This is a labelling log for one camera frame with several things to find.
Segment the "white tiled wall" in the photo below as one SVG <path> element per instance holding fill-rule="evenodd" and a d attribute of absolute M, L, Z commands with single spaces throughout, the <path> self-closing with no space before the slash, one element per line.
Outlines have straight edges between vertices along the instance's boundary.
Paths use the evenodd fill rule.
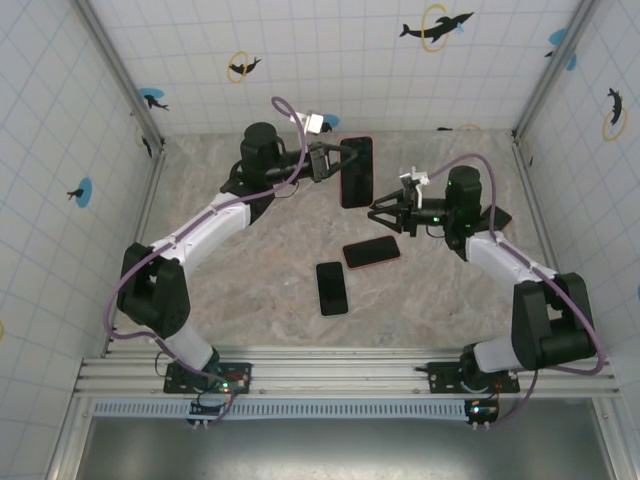
<path fill-rule="evenodd" d="M 0 478 L 41 478 L 151 161 L 66 0 L 0 3 Z M 89 177 L 86 208 L 67 191 Z"/>
<path fill-rule="evenodd" d="M 162 90 L 151 113 L 165 135 L 282 122 L 281 95 L 341 119 L 343 131 L 513 128 L 578 0 L 93 0 L 139 87 Z M 439 52 L 421 39 L 425 10 L 473 15 Z M 425 27 L 445 15 L 431 9 Z M 227 67 L 261 60 L 240 83 Z M 234 64 L 244 64 L 244 57 Z"/>
<path fill-rule="evenodd" d="M 526 139 L 531 175 L 562 268 L 587 281 L 640 445 L 640 2 L 603 2 L 577 55 Z M 628 118 L 605 141 L 609 88 Z"/>

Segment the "black smartphone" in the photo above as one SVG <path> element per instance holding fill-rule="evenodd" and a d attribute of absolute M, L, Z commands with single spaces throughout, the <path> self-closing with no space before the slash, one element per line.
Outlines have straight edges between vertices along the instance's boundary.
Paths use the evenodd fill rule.
<path fill-rule="evenodd" d="M 320 313 L 325 317 L 344 315 L 349 311 L 347 289 L 344 285 L 342 263 L 329 262 L 316 265 Z"/>
<path fill-rule="evenodd" d="M 391 235 L 342 247 L 344 260 L 351 270 L 387 262 L 400 257 L 396 239 Z"/>
<path fill-rule="evenodd" d="M 343 138 L 340 145 L 358 152 L 358 157 L 340 170 L 340 205 L 342 208 L 368 207 L 373 203 L 373 139 Z M 340 154 L 340 161 L 346 160 L 345 155 Z"/>

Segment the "purple cable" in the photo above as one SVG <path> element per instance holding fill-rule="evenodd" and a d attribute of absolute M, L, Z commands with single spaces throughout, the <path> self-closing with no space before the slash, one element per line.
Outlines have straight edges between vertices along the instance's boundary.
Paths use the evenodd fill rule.
<path fill-rule="evenodd" d="M 493 168 L 489 163 L 489 160 L 487 160 L 484 156 L 480 155 L 479 153 L 467 153 L 465 155 L 461 155 L 455 158 L 454 160 L 447 163 L 444 167 L 441 167 L 438 170 L 436 170 L 434 173 L 431 174 L 431 178 L 436 178 L 438 175 L 441 175 L 442 173 L 450 170 L 454 165 L 460 163 L 463 160 L 467 160 L 470 158 L 477 158 L 482 163 L 484 163 L 485 167 L 487 168 L 487 172 L 489 173 L 489 181 L 491 183 L 491 205 L 489 207 L 489 234 L 494 240 L 497 241 L 497 235 L 496 235 L 495 226 L 494 226 L 495 216 L 496 216 L 496 204 L 497 204 L 496 178 L 493 172 Z M 600 371 L 605 365 L 605 358 L 604 358 L 605 347 L 602 341 L 600 340 L 600 337 L 598 337 L 598 334 L 596 333 L 596 331 L 593 329 L 593 327 L 587 320 L 587 317 L 585 317 L 584 313 L 582 313 L 582 311 L 578 308 L 575 302 L 571 300 L 571 298 L 569 298 L 569 296 L 564 292 L 564 290 L 562 290 L 555 283 L 553 283 L 551 279 L 547 277 L 544 273 L 542 273 L 538 268 L 532 266 L 529 263 L 529 261 L 524 256 L 522 256 L 517 250 L 501 242 L 498 242 L 498 245 L 500 245 L 500 247 L 502 247 L 505 251 L 511 254 L 514 258 L 516 258 L 525 267 L 530 268 L 533 273 L 535 273 L 538 277 L 540 277 L 542 281 L 546 283 L 556 293 L 556 295 L 558 295 L 562 299 L 562 301 L 565 302 L 566 305 L 569 306 L 573 314 L 578 318 L 578 320 L 580 320 L 580 323 L 582 323 L 583 327 L 589 334 L 591 341 L 596 347 L 598 362 L 596 363 L 596 366 L 591 370 L 580 370 L 580 369 L 571 368 L 571 367 L 551 367 L 551 368 L 554 370 L 559 370 L 561 372 L 574 373 L 576 375 L 597 375 L 598 373 L 600 373 Z M 493 422 L 493 426 L 504 423 L 508 419 L 513 418 L 518 412 L 522 411 L 524 406 L 527 404 L 527 402 L 531 398 L 531 395 L 533 394 L 533 390 L 535 389 L 537 381 L 538 381 L 538 371 L 536 370 L 534 372 L 531 385 L 529 386 L 529 389 L 527 390 L 527 393 L 523 397 L 522 401 L 520 401 L 518 406 L 514 408 L 511 412 L 509 412 L 509 414 L 507 414 L 505 417 L 502 417 L 496 420 L 495 422 Z"/>
<path fill-rule="evenodd" d="M 300 122 L 300 119 L 298 118 L 298 115 L 296 115 L 296 111 L 293 109 L 293 107 L 284 98 L 277 97 L 277 96 L 272 97 L 271 98 L 271 104 L 281 114 L 283 114 L 283 115 L 285 115 L 287 117 L 290 117 L 290 118 L 292 117 L 294 122 L 295 122 L 295 124 L 296 124 L 296 127 L 298 129 L 298 140 L 300 141 L 300 159 L 298 160 L 298 163 L 297 163 L 296 168 L 293 171 L 293 173 L 283 183 L 281 183 L 281 184 L 279 184 L 279 185 L 277 185 L 277 186 L 275 186 L 275 187 L 273 187 L 273 188 L 271 188 L 269 190 L 266 190 L 266 191 L 260 192 L 260 193 L 255 193 L 253 195 L 247 195 L 245 197 L 234 198 L 232 200 L 228 200 L 226 202 L 223 202 L 220 205 L 217 205 L 216 207 L 214 207 L 211 210 L 206 211 L 200 217 L 198 217 L 193 223 L 191 223 L 191 225 L 189 225 L 187 228 L 185 228 L 184 231 L 182 231 L 180 234 L 176 235 L 176 238 L 175 238 L 175 242 L 176 243 L 182 241 L 187 235 L 189 235 L 193 230 L 195 230 L 200 225 L 202 225 L 202 223 L 205 222 L 208 218 L 210 218 L 211 216 L 215 215 L 218 211 L 220 211 L 220 210 L 222 210 L 224 208 L 227 208 L 227 207 L 229 207 L 231 205 L 235 205 L 236 203 L 247 202 L 247 201 L 250 201 L 250 200 L 257 200 L 259 198 L 263 198 L 263 197 L 266 197 L 268 195 L 271 195 L 271 194 L 274 194 L 276 192 L 279 192 L 280 190 L 282 190 L 287 185 L 293 183 L 293 181 L 296 179 L 296 177 L 300 173 L 300 170 L 302 170 L 302 165 L 304 163 L 304 157 L 305 157 L 305 154 L 307 153 L 307 142 L 306 142 L 306 136 L 305 136 L 305 132 L 304 132 L 304 127 L 303 127 L 302 123 Z M 118 333 L 118 332 L 113 330 L 113 328 L 111 327 L 111 324 L 109 322 L 109 316 L 110 316 L 110 313 L 111 313 L 111 308 L 113 307 L 113 302 L 115 302 L 116 297 L 118 296 L 118 293 L 120 292 L 120 290 L 122 290 L 124 285 L 136 273 L 138 273 L 145 265 L 147 265 L 148 263 L 153 261 L 156 257 L 160 256 L 162 253 L 164 253 L 167 250 L 169 250 L 171 247 L 172 247 L 172 244 L 171 243 L 167 243 L 166 245 L 163 245 L 162 247 L 157 248 L 152 253 L 147 255 L 145 258 L 140 260 L 137 264 L 135 264 L 130 270 L 128 270 L 122 276 L 122 278 L 120 278 L 118 283 L 116 283 L 116 286 L 114 287 L 113 292 L 111 292 L 111 295 L 107 299 L 107 303 L 106 303 L 106 305 L 104 307 L 104 311 L 103 311 L 103 315 L 102 315 L 102 325 L 104 326 L 105 331 L 109 334 L 110 337 L 116 338 L 118 340 L 129 340 L 129 339 L 132 339 L 132 338 L 140 338 L 140 337 L 151 338 L 152 340 L 154 340 L 158 344 L 158 346 L 160 347 L 160 349 L 164 353 L 166 353 L 171 359 L 173 359 L 178 365 L 180 365 L 185 370 L 187 370 L 187 371 L 189 371 L 191 373 L 194 373 L 196 375 L 201 375 L 203 377 L 211 378 L 211 379 L 217 380 L 219 382 L 224 382 L 225 381 L 224 378 L 219 377 L 217 375 L 213 375 L 213 374 L 208 373 L 208 372 L 203 372 L 201 370 L 197 370 L 197 369 L 193 368 L 192 366 L 186 364 L 182 360 L 180 360 L 171 351 L 169 346 L 161 338 L 159 338 L 155 333 L 147 332 L 147 331 L 140 331 L 140 332 L 134 332 L 134 333 Z M 218 423 L 220 420 L 222 420 L 222 418 L 227 413 L 229 413 L 229 411 L 231 410 L 231 406 L 233 405 L 234 397 L 235 397 L 234 393 L 231 392 L 231 398 L 230 398 L 228 407 L 224 411 L 222 411 L 216 417 L 215 420 L 213 420 L 211 422 L 212 424 Z"/>

